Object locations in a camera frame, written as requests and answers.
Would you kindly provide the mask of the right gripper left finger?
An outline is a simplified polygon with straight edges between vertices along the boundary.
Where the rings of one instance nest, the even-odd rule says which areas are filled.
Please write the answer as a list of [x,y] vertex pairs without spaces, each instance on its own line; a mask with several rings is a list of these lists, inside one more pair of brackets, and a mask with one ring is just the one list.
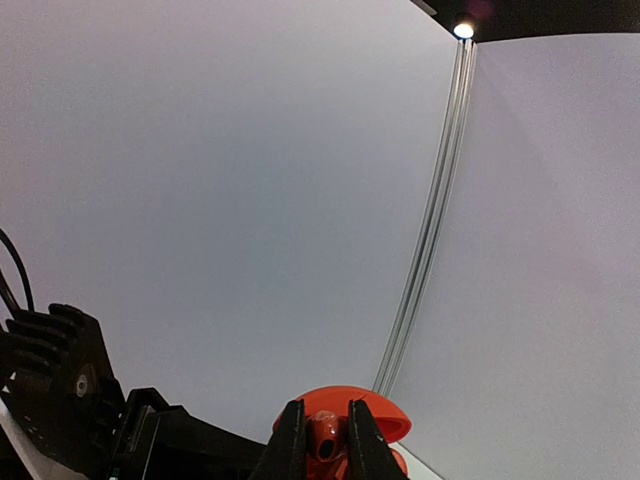
[[303,400],[283,409],[278,425],[249,480],[306,479],[306,417]]

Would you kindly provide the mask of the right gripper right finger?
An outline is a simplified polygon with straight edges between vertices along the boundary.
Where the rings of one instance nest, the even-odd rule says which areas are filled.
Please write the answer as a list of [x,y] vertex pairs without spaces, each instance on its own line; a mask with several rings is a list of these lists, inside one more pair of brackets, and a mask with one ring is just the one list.
[[351,479],[407,480],[404,457],[387,442],[402,439],[411,429],[407,415],[386,398],[374,398],[370,409],[365,398],[351,399],[348,406],[348,469]]

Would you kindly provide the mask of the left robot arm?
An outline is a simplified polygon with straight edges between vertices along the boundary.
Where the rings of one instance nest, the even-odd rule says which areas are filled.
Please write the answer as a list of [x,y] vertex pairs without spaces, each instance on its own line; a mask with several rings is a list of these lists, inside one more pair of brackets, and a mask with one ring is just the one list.
[[247,479],[265,450],[170,405],[154,388],[130,392],[104,459],[90,457],[88,443],[71,433],[48,442],[43,428],[30,419],[20,425],[5,405],[1,432],[5,479]]

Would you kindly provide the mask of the red charging case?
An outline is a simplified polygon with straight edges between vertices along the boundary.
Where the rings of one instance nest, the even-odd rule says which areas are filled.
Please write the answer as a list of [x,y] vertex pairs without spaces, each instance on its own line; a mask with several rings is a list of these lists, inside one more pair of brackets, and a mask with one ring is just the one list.
[[290,401],[252,479],[406,479],[404,457],[390,447],[411,421],[366,389],[323,387]]

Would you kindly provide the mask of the red earbud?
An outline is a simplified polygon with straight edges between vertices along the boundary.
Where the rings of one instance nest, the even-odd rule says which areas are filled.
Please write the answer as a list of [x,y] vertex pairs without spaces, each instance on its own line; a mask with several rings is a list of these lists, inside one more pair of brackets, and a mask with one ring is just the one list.
[[307,453],[319,463],[329,463],[340,458],[346,449],[348,427],[344,417],[320,410],[306,421]]

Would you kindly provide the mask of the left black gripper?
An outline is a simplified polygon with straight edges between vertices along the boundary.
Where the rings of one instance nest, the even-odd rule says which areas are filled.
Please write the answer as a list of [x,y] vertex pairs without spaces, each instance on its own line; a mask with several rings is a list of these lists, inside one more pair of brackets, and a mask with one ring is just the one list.
[[211,425],[152,388],[132,390],[114,436],[109,479],[247,479],[265,445]]

